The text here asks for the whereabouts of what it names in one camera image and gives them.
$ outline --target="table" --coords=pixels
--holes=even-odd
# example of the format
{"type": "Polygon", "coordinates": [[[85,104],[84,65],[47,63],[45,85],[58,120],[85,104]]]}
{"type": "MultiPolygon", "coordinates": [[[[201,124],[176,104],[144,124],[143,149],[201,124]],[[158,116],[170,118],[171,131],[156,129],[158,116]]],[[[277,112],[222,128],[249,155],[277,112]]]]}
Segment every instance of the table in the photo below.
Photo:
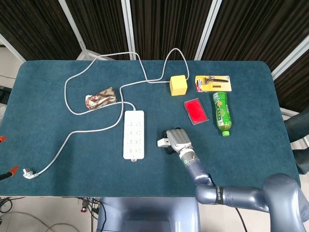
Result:
{"type": "MultiPolygon", "coordinates": [[[[220,186],[262,188],[266,177],[285,173],[299,177],[268,66],[261,61],[188,61],[186,95],[170,95],[168,84],[143,83],[123,89],[125,101],[145,112],[145,158],[124,160],[123,120],[115,128],[73,135],[57,161],[39,177],[26,180],[22,168],[42,170],[71,131],[98,129],[113,124],[120,105],[83,116],[65,106],[65,81],[89,61],[38,60],[25,62],[12,90],[0,135],[0,170],[14,165],[20,171],[0,182],[7,196],[192,197],[195,186],[178,155],[157,147],[161,132],[181,127],[196,154],[220,186]],[[229,75],[228,104],[232,118],[229,137],[215,125],[211,93],[197,93],[196,75],[229,75]],[[210,120],[192,125],[183,102],[199,97],[210,120]]],[[[163,61],[143,61],[148,78],[160,77],[163,61]]],[[[183,61],[169,61],[166,80],[186,74],[183,61]]],[[[110,86],[120,99],[121,85],[143,80],[138,61],[96,61],[68,84],[68,102],[76,112],[86,110],[84,98],[110,86]]]]}

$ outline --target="white cable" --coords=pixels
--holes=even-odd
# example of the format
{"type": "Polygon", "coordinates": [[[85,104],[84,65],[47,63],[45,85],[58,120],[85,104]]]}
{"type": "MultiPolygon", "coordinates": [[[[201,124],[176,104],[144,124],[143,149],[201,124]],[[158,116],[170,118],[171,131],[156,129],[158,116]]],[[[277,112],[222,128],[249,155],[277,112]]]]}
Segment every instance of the white cable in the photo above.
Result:
{"type": "Polygon", "coordinates": [[[111,106],[111,105],[114,105],[114,104],[120,104],[120,103],[121,103],[121,111],[120,111],[119,118],[118,118],[118,120],[117,120],[113,125],[111,125],[111,126],[109,126],[109,127],[102,128],[102,129],[97,129],[97,130],[86,130],[86,131],[85,131],[85,130],[75,130],[75,131],[72,131],[72,132],[67,136],[67,138],[65,139],[65,141],[63,142],[61,148],[59,149],[59,151],[57,152],[57,154],[55,155],[55,157],[53,158],[53,160],[52,160],[42,171],[40,171],[39,173],[33,173],[32,171],[30,171],[30,169],[24,169],[24,177],[25,177],[26,179],[33,179],[33,178],[35,178],[35,177],[41,175],[43,172],[45,172],[45,171],[55,162],[55,160],[58,158],[58,156],[60,155],[60,153],[61,153],[63,147],[65,146],[65,144],[67,143],[67,141],[68,141],[68,139],[71,137],[71,135],[76,134],[76,133],[90,133],[90,132],[105,131],[105,130],[108,130],[108,129],[110,129],[110,128],[113,128],[113,127],[117,126],[117,124],[120,122],[120,120],[121,120],[121,118],[122,118],[122,115],[123,115],[124,103],[132,105],[133,109],[135,110],[135,107],[134,107],[133,104],[124,101],[123,95],[122,95],[122,88],[127,87],[127,86],[132,86],[132,85],[135,85],[135,84],[145,83],[145,82],[147,82],[147,83],[149,83],[149,84],[169,83],[169,81],[160,81],[160,80],[161,80],[161,79],[163,78],[163,76],[164,76],[164,71],[165,71],[166,63],[167,63],[167,61],[168,61],[168,58],[169,58],[170,54],[171,54],[173,51],[178,51],[178,52],[181,54],[181,56],[182,56],[182,58],[183,58],[183,60],[184,60],[185,66],[186,66],[186,68],[187,68],[187,78],[186,78],[186,80],[188,80],[188,79],[189,79],[189,75],[190,75],[190,74],[189,74],[188,64],[187,64],[187,61],[186,61],[186,59],[185,59],[183,53],[182,53],[181,50],[179,50],[178,48],[173,48],[173,49],[168,53],[168,55],[166,56],[165,61],[164,61],[164,65],[163,65],[161,77],[160,77],[160,78],[157,78],[157,79],[149,80],[149,79],[147,78],[147,74],[146,74],[145,68],[144,68],[144,66],[143,66],[143,64],[142,64],[142,62],[141,62],[140,56],[139,56],[139,54],[137,54],[136,52],[120,52],[120,53],[112,53],[112,54],[106,54],[106,55],[97,56],[97,57],[88,65],[87,68],[85,68],[85,69],[84,69],[83,71],[81,71],[80,73],[78,73],[78,74],[76,74],[76,75],[71,76],[70,78],[68,78],[68,79],[66,80],[65,84],[64,84],[64,101],[65,101],[65,104],[66,104],[68,110],[69,110],[72,114],[74,114],[74,115],[84,115],[84,114],[88,114],[88,113],[90,113],[90,112],[92,112],[92,111],[94,111],[94,110],[98,110],[98,109],[94,109],[94,110],[89,110],[89,111],[85,111],[85,112],[82,112],[82,113],[76,113],[76,112],[74,112],[74,111],[70,108],[70,106],[69,106],[69,104],[68,104],[68,101],[67,101],[67,84],[68,84],[68,82],[69,82],[71,79],[73,79],[73,78],[75,78],[75,77],[77,77],[77,76],[83,74],[84,72],[86,72],[86,71],[92,66],[92,64],[96,61],[96,59],[99,58],[99,57],[109,57],[109,56],[116,56],[116,55],[122,55],[122,54],[135,54],[135,55],[139,58],[140,66],[141,66],[141,69],[142,69],[142,71],[143,71],[143,73],[144,73],[145,80],[144,80],[144,81],[137,81],[137,82],[133,82],[133,83],[129,83],[129,84],[125,84],[125,85],[121,86],[121,87],[119,88],[121,101],[120,101],[120,102],[116,102],[116,103],[112,103],[112,104],[108,104],[108,105],[105,105],[105,106],[99,108],[99,109],[102,109],[102,108],[105,108],[105,107],[107,107],[107,106],[111,106]]]}

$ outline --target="snack wrapper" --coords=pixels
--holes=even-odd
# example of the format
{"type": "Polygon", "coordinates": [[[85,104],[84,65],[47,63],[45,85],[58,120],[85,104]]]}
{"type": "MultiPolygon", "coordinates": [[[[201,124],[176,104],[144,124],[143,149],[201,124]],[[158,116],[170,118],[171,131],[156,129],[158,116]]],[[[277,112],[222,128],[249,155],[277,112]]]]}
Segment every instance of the snack wrapper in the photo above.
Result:
{"type": "Polygon", "coordinates": [[[99,109],[114,102],[117,102],[117,98],[112,87],[101,91],[97,95],[87,95],[85,97],[85,104],[89,110],[99,109]]]}

